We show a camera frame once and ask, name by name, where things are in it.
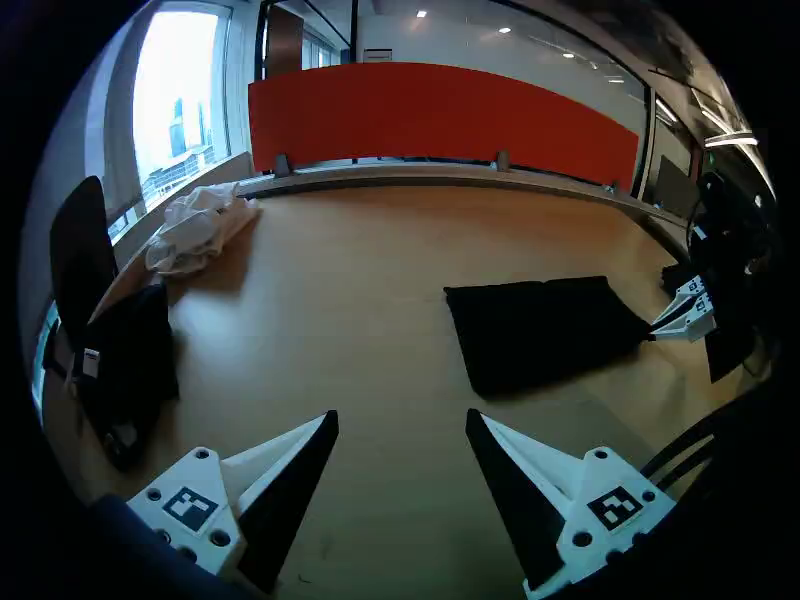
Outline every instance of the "black chair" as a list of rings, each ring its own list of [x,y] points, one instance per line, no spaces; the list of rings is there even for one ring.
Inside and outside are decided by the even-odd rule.
[[[103,187],[95,176],[73,190],[53,220],[50,270],[61,324],[73,352],[80,352],[86,324],[117,276]]]

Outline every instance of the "orange divider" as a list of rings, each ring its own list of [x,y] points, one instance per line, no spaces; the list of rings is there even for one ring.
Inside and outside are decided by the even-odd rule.
[[[250,84],[258,171],[362,156],[494,160],[630,191],[635,133],[549,90],[482,71],[421,63],[310,69]]]

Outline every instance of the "table surface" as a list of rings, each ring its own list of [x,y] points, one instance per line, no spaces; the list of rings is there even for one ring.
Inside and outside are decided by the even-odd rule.
[[[274,197],[203,273],[169,284],[180,398],[127,475],[84,426],[96,498],[129,497],[191,448],[228,456],[324,411],[340,435],[279,598],[522,598],[523,575],[475,461],[467,409],[635,466],[734,397],[703,343],[646,343],[607,368],[505,401],[470,388],[444,286],[603,274],[637,314],[669,301],[674,261],[599,204],[510,190],[360,188]],[[531,367],[535,368],[532,358]],[[131,366],[146,377],[147,359]]]

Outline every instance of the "ceiling light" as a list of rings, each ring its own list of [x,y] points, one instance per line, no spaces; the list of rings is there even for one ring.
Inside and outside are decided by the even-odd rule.
[[[714,148],[716,146],[738,146],[745,144],[746,146],[758,145],[758,140],[754,137],[730,138],[727,140],[715,140],[713,142],[706,142],[706,148]]]
[[[731,126],[728,125],[722,119],[720,119],[717,115],[712,113],[710,110],[708,110],[708,107],[705,106],[700,101],[700,98],[697,96],[697,92],[692,90],[692,93],[694,94],[695,100],[697,100],[697,103],[700,105],[701,109],[700,112],[702,112],[703,115],[705,115],[708,119],[711,119],[711,121],[713,121],[713,123],[717,127],[719,127],[722,131],[724,131],[726,134],[732,134],[733,129],[731,128]],[[766,167],[764,167],[764,162],[758,156],[756,156],[755,152],[753,152],[753,149],[750,148],[750,146],[746,144],[739,144],[738,148],[744,153],[744,155],[748,158],[748,160],[751,163],[753,163],[753,166],[758,171],[758,174],[761,175],[761,178],[764,180],[764,183],[767,184],[767,187],[769,188],[772,197],[777,200],[777,196],[775,195],[775,188],[772,187],[772,181],[770,180],[769,175],[767,174]]]
[[[664,114],[667,115],[673,123],[677,123],[678,119],[675,118],[675,115],[672,114],[672,111],[667,108],[667,105],[661,102],[658,98],[656,98],[656,106],[664,111]]]

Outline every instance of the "window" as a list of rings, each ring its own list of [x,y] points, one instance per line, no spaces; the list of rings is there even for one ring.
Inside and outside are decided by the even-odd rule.
[[[221,6],[176,2],[150,23],[133,91],[136,163],[148,210],[229,154],[223,104],[229,16]]]
[[[303,31],[303,70],[340,64],[339,52],[308,30]]]

